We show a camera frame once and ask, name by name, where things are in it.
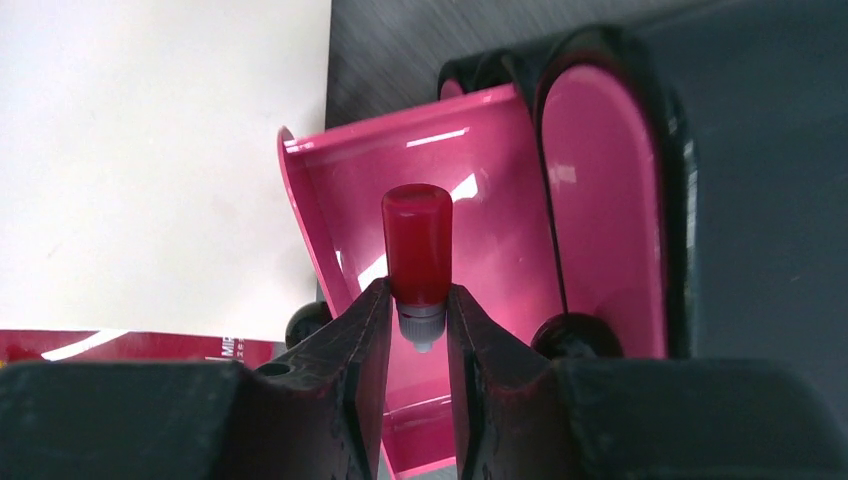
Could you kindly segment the red ink bottle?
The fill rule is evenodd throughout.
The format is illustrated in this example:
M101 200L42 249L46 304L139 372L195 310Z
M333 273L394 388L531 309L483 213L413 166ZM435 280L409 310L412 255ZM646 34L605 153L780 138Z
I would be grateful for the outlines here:
M404 339L428 353L446 325L452 285L453 201L441 187L414 183L381 203L388 282Z

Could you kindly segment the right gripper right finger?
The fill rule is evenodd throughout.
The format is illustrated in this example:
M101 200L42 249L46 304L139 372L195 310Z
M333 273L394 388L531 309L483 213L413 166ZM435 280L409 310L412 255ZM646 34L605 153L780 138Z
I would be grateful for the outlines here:
M760 360L557 359L447 301L463 479L843 479L847 437L822 395Z

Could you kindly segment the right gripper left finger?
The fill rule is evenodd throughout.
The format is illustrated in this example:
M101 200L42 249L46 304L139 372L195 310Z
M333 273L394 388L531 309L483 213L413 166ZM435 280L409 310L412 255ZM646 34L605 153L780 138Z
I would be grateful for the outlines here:
M5 479L372 479L392 300L250 369L216 362L21 362L1 372Z

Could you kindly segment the pink drawer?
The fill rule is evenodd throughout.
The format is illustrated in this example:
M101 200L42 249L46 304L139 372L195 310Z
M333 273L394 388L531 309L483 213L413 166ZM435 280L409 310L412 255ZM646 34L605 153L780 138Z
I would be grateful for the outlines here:
M368 468L406 479L454 465L462 479L578 474L556 369L530 347L564 309L534 128L510 85L441 99L323 134L278 135L285 187L337 322L291 354L345 335L336 364L346 417ZM425 243L445 272L424 290L434 327L422 339L402 301L436 270L410 268L391 292L393 249L415 246L391 194L435 195Z

